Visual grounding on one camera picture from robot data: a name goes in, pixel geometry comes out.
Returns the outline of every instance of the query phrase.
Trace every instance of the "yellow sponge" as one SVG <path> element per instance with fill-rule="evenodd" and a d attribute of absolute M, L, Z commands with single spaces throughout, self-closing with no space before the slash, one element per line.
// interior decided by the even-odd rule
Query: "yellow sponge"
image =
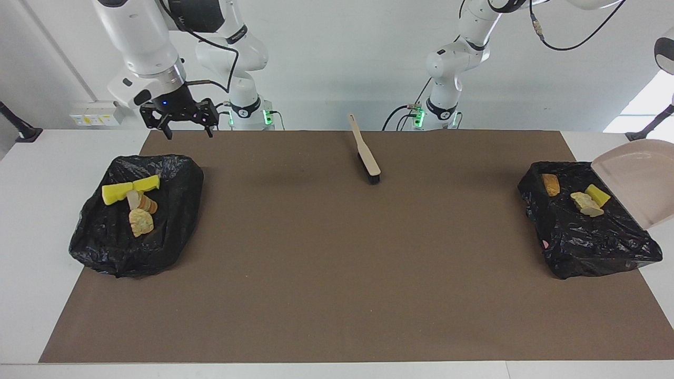
<path fill-rule="evenodd" d="M 609 194 L 597 188 L 594 184 L 590 184 L 588 189 L 585 190 L 585 193 L 590 195 L 592 200 L 594 200 L 600 207 L 604 206 L 604 204 L 611 199 Z"/>
<path fill-rule="evenodd" d="M 112 205 L 119 200 L 126 199 L 126 193 L 133 190 L 132 183 L 104 185 L 101 189 L 105 205 Z"/>
<path fill-rule="evenodd" d="M 159 189 L 159 175 L 153 175 L 133 182 L 134 191 L 148 192 L 157 189 Z"/>

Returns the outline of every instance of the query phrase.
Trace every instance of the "brown mat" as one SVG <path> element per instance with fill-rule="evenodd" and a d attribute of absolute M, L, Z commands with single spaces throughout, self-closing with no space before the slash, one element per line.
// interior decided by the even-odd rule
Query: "brown mat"
<path fill-rule="evenodd" d="M 516 186 L 558 132 L 153 132 L 192 156 L 201 218 L 141 280 L 85 269 L 41 362 L 674 359 L 641 274 L 551 276 Z"/>

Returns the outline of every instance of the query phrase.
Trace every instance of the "beige dustpan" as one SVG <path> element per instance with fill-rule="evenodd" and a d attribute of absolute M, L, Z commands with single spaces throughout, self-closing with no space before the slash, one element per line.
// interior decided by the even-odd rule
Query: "beige dustpan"
<path fill-rule="evenodd" d="M 674 216 L 674 144 L 630 142 L 599 156 L 592 169 L 641 228 Z"/>

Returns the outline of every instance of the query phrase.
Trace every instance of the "plastic bag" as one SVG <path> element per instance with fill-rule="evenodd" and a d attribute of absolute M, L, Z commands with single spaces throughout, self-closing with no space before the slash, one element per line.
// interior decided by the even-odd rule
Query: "plastic bag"
<path fill-rule="evenodd" d="M 158 204 L 154 230 L 136 238 L 126 200 L 103 204 L 101 187 L 152 175 L 160 187 L 147 192 Z M 197 223 L 204 173 L 188 156 L 119 156 L 87 200 L 70 241 L 70 255 L 98 272 L 122 276 L 159 273 L 174 264 Z"/>
<path fill-rule="evenodd" d="M 548 196 L 541 174 L 555 174 L 560 193 Z M 595 184 L 611 195 L 604 215 L 581 214 L 570 195 Z M 526 214 L 536 225 L 545 262 L 561 279 L 602 276 L 660 262 L 663 253 L 647 231 L 630 216 L 590 167 L 589 162 L 539 162 L 522 178 L 518 189 Z"/>

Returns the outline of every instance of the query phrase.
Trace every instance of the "yellow food piece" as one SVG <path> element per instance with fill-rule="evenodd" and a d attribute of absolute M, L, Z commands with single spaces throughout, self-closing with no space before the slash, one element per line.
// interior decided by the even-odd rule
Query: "yellow food piece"
<path fill-rule="evenodd" d="M 603 207 L 610 199 L 611 196 L 601 189 L 597 188 L 594 184 L 590 184 L 588 189 L 585 190 L 585 193 L 590 195 L 592 200 L 594 200 L 599 208 Z"/>
<path fill-rule="evenodd" d="M 576 207 L 582 214 L 585 214 L 590 217 L 597 217 L 604 214 L 604 210 L 599 207 L 588 194 L 582 192 L 574 192 L 571 194 L 571 199 L 576 203 Z"/>
<path fill-rule="evenodd" d="M 132 183 L 120 183 L 104 185 L 101 188 L 103 202 L 105 205 L 112 205 L 119 200 L 126 199 L 126 193 L 133 189 Z"/>
<path fill-rule="evenodd" d="M 145 179 L 138 179 L 133 182 L 133 190 L 138 192 L 148 192 L 159 188 L 159 175 L 153 175 Z"/>
<path fill-rule="evenodd" d="M 131 223 L 133 236 L 136 238 L 154 230 L 152 215 L 142 209 L 134 209 L 129 213 L 129 223 Z"/>
<path fill-rule="evenodd" d="M 541 174 L 541 179 L 543 179 L 545 191 L 547 191 L 548 196 L 554 198 L 555 196 L 559 195 L 559 179 L 556 175 Z"/>

